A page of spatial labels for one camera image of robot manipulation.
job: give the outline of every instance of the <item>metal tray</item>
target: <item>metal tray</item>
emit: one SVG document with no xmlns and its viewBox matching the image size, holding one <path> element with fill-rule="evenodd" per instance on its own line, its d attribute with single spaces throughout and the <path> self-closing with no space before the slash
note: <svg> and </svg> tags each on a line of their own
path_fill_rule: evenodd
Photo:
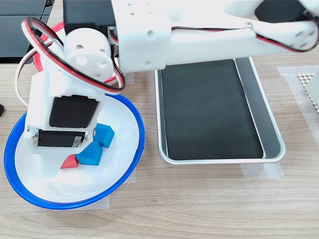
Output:
<svg viewBox="0 0 319 239">
<path fill-rule="evenodd" d="M 286 147 L 271 112 L 265 92 L 259 80 L 252 58 L 234 59 L 241 80 L 261 146 L 262 158 L 233 159 L 187 159 L 175 160 L 168 156 L 165 132 L 165 118 L 160 71 L 155 71 L 156 108 L 158 125 L 158 147 L 160 156 L 171 164 L 235 164 L 235 163 L 273 163 L 283 158 Z"/>
</svg>

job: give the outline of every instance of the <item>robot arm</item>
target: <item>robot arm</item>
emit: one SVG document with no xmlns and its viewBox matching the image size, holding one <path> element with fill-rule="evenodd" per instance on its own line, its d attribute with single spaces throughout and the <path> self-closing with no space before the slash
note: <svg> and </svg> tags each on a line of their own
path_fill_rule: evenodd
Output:
<svg viewBox="0 0 319 239">
<path fill-rule="evenodd" d="M 278 17 L 271 12 L 276 10 L 273 2 L 296 6 Z M 242 18 L 253 12 L 268 22 Z M 41 156 L 43 173 L 54 176 L 67 156 L 93 141 L 105 92 L 118 94 L 125 86 L 121 70 L 305 52 L 319 40 L 317 15 L 315 0 L 199 0 L 195 5 L 179 0 L 65 0 L 67 35 L 63 51 L 55 56 L 32 32 L 32 26 L 45 26 L 22 24 L 29 41 L 48 59 L 45 70 L 32 78 L 24 141 Z M 113 72 L 119 87 L 103 83 Z"/>
<path fill-rule="evenodd" d="M 294 51 L 292 49 L 302 51 L 315 45 L 318 39 L 317 24 L 301 18 L 306 9 L 309 15 L 319 15 L 319 2 L 313 0 L 199 0 L 196 4 L 180 0 L 93 2 L 107 17 L 101 19 L 85 11 L 80 13 L 84 16 L 81 21 L 73 9 L 85 3 L 65 1 L 65 29 L 68 33 L 85 27 L 87 19 L 94 23 L 90 27 L 98 30 L 114 27 L 120 49 L 119 63 L 124 72 L 288 53 Z M 243 18 L 252 16 L 253 12 L 261 21 Z M 269 39 L 291 49 L 271 43 Z"/>
</svg>

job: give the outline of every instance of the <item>white wire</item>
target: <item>white wire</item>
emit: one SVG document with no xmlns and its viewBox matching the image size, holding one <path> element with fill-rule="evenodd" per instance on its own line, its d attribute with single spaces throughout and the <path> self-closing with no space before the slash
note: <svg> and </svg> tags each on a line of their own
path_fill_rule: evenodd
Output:
<svg viewBox="0 0 319 239">
<path fill-rule="evenodd" d="M 14 90 L 15 90 L 15 94 L 16 96 L 18 96 L 19 100 L 28 107 L 28 104 L 24 101 L 24 99 L 22 98 L 19 88 L 18 88 L 18 80 L 19 80 L 19 76 L 21 73 L 21 70 L 23 68 L 23 66 L 25 65 L 25 63 L 28 61 L 28 59 L 30 58 L 30 56 L 32 56 L 34 53 L 36 52 L 36 50 L 33 48 L 32 50 L 30 50 L 20 61 L 18 68 L 15 72 L 15 76 L 14 76 Z"/>
<path fill-rule="evenodd" d="M 111 39 L 112 39 L 112 42 L 114 43 L 114 45 L 119 45 L 112 37 L 111 37 Z"/>
<path fill-rule="evenodd" d="M 115 83 L 118 83 L 119 81 L 118 81 L 118 78 L 116 78 L 116 79 L 114 79 L 114 80 L 112 80 L 112 81 L 110 81 L 110 82 L 108 82 L 108 83 L 106 83 L 107 85 L 109 85 L 109 86 L 112 86 L 112 85 L 114 85 Z"/>
<path fill-rule="evenodd" d="M 116 80 L 118 81 L 119 83 L 119 88 L 122 87 L 122 83 L 121 83 L 121 80 L 120 80 L 120 77 L 119 75 L 117 74 L 117 71 L 114 69 L 114 73 L 115 73 L 115 77 L 116 77 Z"/>
<path fill-rule="evenodd" d="M 22 27 L 22 31 L 25 35 L 25 37 L 28 39 L 28 41 L 31 43 L 31 45 L 36 49 L 37 52 L 39 52 L 40 54 L 42 54 L 44 57 L 47 58 L 47 60 L 49 60 L 50 63 L 54 64 L 60 71 L 62 71 L 64 74 L 66 74 L 68 77 L 75 79 L 78 82 L 81 82 L 82 84 L 85 84 L 89 87 L 93 87 L 99 91 L 103 91 L 106 92 L 109 95 L 118 95 L 119 92 L 111 92 L 111 91 L 107 91 L 107 90 L 103 90 L 101 88 L 99 88 L 98 86 L 94 86 L 88 82 L 82 81 L 81 79 L 79 79 L 78 77 L 74 76 L 72 73 L 68 72 L 67 70 L 63 69 L 62 67 L 60 67 L 59 65 L 57 65 L 53 60 L 51 60 L 49 57 L 46 56 L 46 54 L 40 49 L 40 47 L 36 44 L 36 42 L 32 39 L 31 35 L 29 34 L 29 32 L 26 29 L 25 26 L 25 21 L 22 22 L 21 27 Z"/>
</svg>

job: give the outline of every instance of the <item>red object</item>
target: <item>red object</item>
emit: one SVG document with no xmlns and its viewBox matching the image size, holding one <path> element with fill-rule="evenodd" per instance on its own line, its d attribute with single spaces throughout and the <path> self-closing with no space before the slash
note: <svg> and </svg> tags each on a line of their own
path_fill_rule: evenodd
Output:
<svg viewBox="0 0 319 239">
<path fill-rule="evenodd" d="M 68 156 L 66 158 L 66 160 L 64 161 L 64 163 L 61 166 L 62 168 L 76 168 L 77 166 L 79 166 L 79 161 L 76 159 L 75 154 L 71 154 L 70 156 Z"/>
<path fill-rule="evenodd" d="M 60 30 L 62 30 L 64 28 L 64 22 L 60 22 L 59 24 L 55 25 L 54 27 L 52 27 L 52 30 L 54 32 L 58 32 Z M 41 39 L 42 41 L 46 41 L 47 39 L 49 39 L 46 35 L 42 35 L 41 36 Z M 37 53 L 34 57 L 33 57 L 33 62 L 34 62 L 34 65 L 35 67 L 37 68 L 37 70 L 40 72 L 40 71 L 43 71 L 43 66 L 42 66 L 42 63 L 41 63 L 41 58 L 40 58 L 40 54 Z"/>
</svg>

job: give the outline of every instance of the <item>wooden table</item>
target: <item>wooden table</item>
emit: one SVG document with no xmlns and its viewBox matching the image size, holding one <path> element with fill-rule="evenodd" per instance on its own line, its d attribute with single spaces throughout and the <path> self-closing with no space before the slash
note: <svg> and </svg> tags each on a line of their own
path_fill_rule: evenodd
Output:
<svg viewBox="0 0 319 239">
<path fill-rule="evenodd" d="M 49 25 L 62 21 L 56 1 Z M 50 211 L 26 202 L 12 189 L 0 165 L 1 239 L 209 238 L 318 239 L 319 149 L 293 94 L 276 66 L 317 65 L 319 50 L 301 55 L 254 58 L 257 71 L 287 146 L 281 179 L 244 178 L 240 165 L 174 166 L 157 150 L 154 76 L 136 73 L 124 90 L 145 124 L 145 150 L 136 183 L 110 196 L 110 208 Z M 16 65 L 0 65 L 0 159 L 15 122 L 26 107 L 14 93 Z M 28 98 L 26 66 L 20 88 Z"/>
</svg>

